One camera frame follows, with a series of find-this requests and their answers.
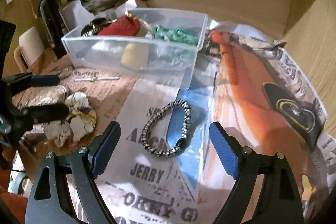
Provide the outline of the red velvet pouch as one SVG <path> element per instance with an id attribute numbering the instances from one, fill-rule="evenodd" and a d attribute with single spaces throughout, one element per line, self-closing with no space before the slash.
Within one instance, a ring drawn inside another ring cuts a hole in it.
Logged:
<path id="1" fill-rule="evenodd" d="M 122 16 L 97 33 L 97 36 L 135 36 L 140 29 L 138 19 Z"/>

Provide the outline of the green knit glove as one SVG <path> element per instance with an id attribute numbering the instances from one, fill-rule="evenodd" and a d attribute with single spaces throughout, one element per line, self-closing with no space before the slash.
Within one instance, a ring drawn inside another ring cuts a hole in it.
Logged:
<path id="1" fill-rule="evenodd" d="M 155 39 L 173 44 L 197 46 L 198 36 L 183 28 L 166 28 L 160 24 L 153 26 Z M 151 57 L 163 67 L 185 67 L 190 63 L 193 54 L 189 50 L 177 48 L 176 46 L 161 45 L 151 50 Z"/>

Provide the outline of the white paper sheet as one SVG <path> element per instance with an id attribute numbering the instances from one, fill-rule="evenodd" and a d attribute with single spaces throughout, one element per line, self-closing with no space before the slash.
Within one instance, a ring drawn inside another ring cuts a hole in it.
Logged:
<path id="1" fill-rule="evenodd" d="M 85 9 L 79 0 L 68 3 L 62 8 L 61 13 L 68 31 L 78 26 L 85 26 L 95 19 L 95 15 Z"/>

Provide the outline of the black cap with chains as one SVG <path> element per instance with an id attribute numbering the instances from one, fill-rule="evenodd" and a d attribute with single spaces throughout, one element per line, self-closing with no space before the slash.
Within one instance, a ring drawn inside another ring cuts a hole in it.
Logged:
<path id="1" fill-rule="evenodd" d="M 105 18 L 96 18 L 84 26 L 84 28 L 81 30 L 81 36 L 95 36 L 111 23 L 112 20 L 107 20 Z"/>

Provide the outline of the clear plastic bin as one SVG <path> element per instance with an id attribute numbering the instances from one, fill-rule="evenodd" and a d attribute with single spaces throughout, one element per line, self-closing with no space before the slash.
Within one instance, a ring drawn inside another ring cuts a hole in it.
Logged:
<path id="1" fill-rule="evenodd" d="M 208 15 L 164 8 L 135 8 L 126 14 L 139 20 L 137 36 L 82 36 L 82 26 L 63 36 L 63 46 L 72 64 L 187 90 L 198 52 L 203 48 Z M 196 41 L 187 44 L 156 39 L 154 27 L 182 30 L 194 35 Z"/>

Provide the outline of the cream mug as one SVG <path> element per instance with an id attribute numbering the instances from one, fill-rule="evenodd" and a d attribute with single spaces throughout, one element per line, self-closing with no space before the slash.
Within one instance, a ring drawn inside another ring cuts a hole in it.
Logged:
<path id="1" fill-rule="evenodd" d="M 31 27 L 18 39 L 14 59 L 21 72 L 25 72 L 45 50 L 36 27 Z"/>

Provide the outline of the dark wine bottle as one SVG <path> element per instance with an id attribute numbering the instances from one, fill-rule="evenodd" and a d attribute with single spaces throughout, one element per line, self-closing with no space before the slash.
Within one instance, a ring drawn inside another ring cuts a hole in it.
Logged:
<path id="1" fill-rule="evenodd" d="M 41 0 L 39 14 L 46 30 L 47 39 L 57 58 L 67 54 L 62 43 L 62 37 L 66 32 L 66 26 L 59 13 L 55 0 Z"/>

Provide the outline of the floral fabric scrunchie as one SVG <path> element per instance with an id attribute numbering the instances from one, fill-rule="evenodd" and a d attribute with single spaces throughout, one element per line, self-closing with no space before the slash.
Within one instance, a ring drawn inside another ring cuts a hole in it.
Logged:
<path id="1" fill-rule="evenodd" d="M 64 121 L 54 121 L 44 125 L 45 135 L 57 147 L 65 144 L 75 146 L 96 127 L 97 115 L 83 92 L 71 94 L 65 100 L 70 113 Z"/>

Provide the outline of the yellow sponge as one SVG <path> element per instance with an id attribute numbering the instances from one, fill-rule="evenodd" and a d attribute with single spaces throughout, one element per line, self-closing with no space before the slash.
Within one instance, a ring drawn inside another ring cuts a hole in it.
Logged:
<path id="1" fill-rule="evenodd" d="M 128 43 L 125 47 L 121 64 L 128 69 L 139 71 L 145 68 L 149 59 L 149 46 L 145 43 Z"/>

